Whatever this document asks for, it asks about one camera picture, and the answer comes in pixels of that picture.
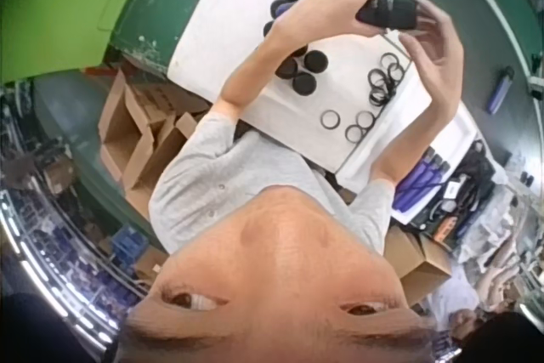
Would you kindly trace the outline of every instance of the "purple tube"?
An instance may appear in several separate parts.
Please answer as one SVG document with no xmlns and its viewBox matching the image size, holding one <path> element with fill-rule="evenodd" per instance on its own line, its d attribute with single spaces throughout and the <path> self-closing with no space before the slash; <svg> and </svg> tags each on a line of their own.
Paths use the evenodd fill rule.
<svg viewBox="0 0 544 363">
<path fill-rule="evenodd" d="M 440 165 L 442 164 L 442 158 L 440 155 L 435 155 L 431 162 L 423 169 L 422 174 L 419 175 L 419 178 L 410 186 L 410 188 L 399 198 L 396 203 L 396 206 L 393 206 L 395 210 L 402 212 L 402 209 L 406 205 L 413 201 L 413 198 L 419 194 L 419 192 L 430 183 L 434 174 L 439 170 Z"/>
<path fill-rule="evenodd" d="M 502 75 L 501 80 L 497 84 L 495 91 L 491 95 L 489 101 L 487 101 L 487 112 L 491 115 L 495 115 L 501 108 L 502 101 L 507 97 L 508 90 L 513 83 L 514 70 L 512 67 L 507 67 Z"/>
<path fill-rule="evenodd" d="M 428 187 L 416 191 L 416 194 L 408 201 L 403 207 L 400 208 L 402 213 L 410 210 L 416 203 L 418 203 L 423 197 L 425 197 L 429 191 L 431 191 L 435 185 L 439 184 L 442 181 L 445 173 L 450 170 L 450 164 L 448 162 L 442 163 L 440 167 L 433 171 L 432 178 L 428 181 Z"/>
<path fill-rule="evenodd" d="M 427 150 L 425 150 L 425 153 L 423 154 L 421 160 L 410 171 L 410 173 L 408 173 L 408 175 L 399 183 L 399 185 L 397 186 L 397 193 L 395 194 L 395 197 L 394 197 L 393 208 L 396 208 L 396 205 L 398 204 L 399 200 L 404 195 L 411 192 L 411 190 L 408 190 L 408 189 L 427 170 L 427 167 L 430 165 L 431 161 L 433 160 L 433 156 L 434 156 L 434 149 L 429 147 Z"/>
</svg>

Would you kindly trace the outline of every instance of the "gray t-shirt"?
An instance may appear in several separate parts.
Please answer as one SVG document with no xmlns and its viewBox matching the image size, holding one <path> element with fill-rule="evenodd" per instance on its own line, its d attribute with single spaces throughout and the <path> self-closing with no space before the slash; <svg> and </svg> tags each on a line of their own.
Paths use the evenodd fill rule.
<svg viewBox="0 0 544 363">
<path fill-rule="evenodd" d="M 264 188 L 289 185 L 312 196 L 364 244 L 383 253 L 393 184 L 374 180 L 348 206 L 297 152 L 257 131 L 236 142 L 234 134 L 235 124 L 227 116 L 204 116 L 159 179 L 150 218 L 168 252 L 176 252 Z"/>
</svg>

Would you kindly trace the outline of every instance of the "eyebrow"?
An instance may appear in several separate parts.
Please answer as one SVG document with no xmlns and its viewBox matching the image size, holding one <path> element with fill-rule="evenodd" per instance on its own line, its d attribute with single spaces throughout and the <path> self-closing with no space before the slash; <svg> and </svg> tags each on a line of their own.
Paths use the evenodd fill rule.
<svg viewBox="0 0 544 363">
<path fill-rule="evenodd" d="M 176 351 L 191 353 L 208 349 L 221 343 L 228 342 L 226 336 L 187 336 L 160 337 L 153 336 L 137 326 L 125 325 L 119 334 L 120 343 L 137 344 L 138 348 L 161 352 Z"/>
<path fill-rule="evenodd" d="M 414 327 L 405 332 L 384 334 L 361 334 L 351 331 L 337 331 L 337 337 L 344 342 L 368 348 L 394 349 L 406 352 L 419 351 L 431 346 L 434 330 Z"/>
</svg>

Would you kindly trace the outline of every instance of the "label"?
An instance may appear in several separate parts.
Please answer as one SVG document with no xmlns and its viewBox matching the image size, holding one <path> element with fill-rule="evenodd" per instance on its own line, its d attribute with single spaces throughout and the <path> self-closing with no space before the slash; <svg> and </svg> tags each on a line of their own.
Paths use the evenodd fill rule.
<svg viewBox="0 0 544 363">
<path fill-rule="evenodd" d="M 459 189 L 461 189 L 461 184 L 461 182 L 451 180 L 445 187 L 444 198 L 446 200 L 455 200 L 457 194 L 459 194 Z"/>
</svg>

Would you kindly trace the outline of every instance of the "eye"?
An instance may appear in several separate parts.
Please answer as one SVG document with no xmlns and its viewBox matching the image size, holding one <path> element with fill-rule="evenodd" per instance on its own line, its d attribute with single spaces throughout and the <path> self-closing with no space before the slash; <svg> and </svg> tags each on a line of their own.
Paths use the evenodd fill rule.
<svg viewBox="0 0 544 363">
<path fill-rule="evenodd" d="M 377 311 L 372 308 L 370 305 L 357 305 L 353 308 L 348 309 L 350 315 L 363 316 L 363 315 L 372 315 Z"/>
<path fill-rule="evenodd" d="M 357 305 L 346 305 L 343 307 L 343 310 L 348 312 L 350 315 L 355 316 L 365 316 L 365 315 L 372 315 L 377 312 L 382 312 L 386 310 L 388 307 L 384 303 L 380 302 L 367 302 L 367 303 L 360 303 Z"/>
<path fill-rule="evenodd" d="M 218 307 L 218 303 L 213 299 L 207 298 L 204 295 L 188 292 L 175 295 L 168 302 L 178 305 L 181 308 L 191 310 L 214 310 Z"/>
</svg>

